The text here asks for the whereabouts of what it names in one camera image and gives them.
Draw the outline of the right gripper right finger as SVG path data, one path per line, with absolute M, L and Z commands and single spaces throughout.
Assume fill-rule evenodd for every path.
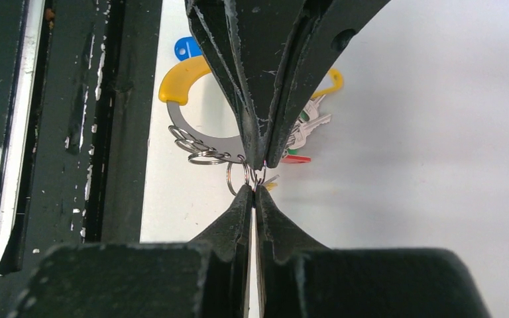
M 488 317 L 462 260 L 444 248 L 333 249 L 254 193 L 262 317 Z

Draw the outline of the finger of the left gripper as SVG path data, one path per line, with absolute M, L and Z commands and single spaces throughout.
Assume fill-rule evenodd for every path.
M 261 169 L 266 156 L 266 115 L 247 83 L 248 44 L 240 31 L 248 1 L 186 1 L 190 31 L 234 113 L 250 167 Z
M 383 0 L 307 1 L 287 53 L 282 92 L 268 138 L 266 165 L 277 167 L 302 108 L 351 39 L 386 5 Z

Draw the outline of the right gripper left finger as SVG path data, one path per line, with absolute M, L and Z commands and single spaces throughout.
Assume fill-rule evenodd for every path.
M 188 242 L 57 246 L 10 317 L 246 317 L 253 191 Z

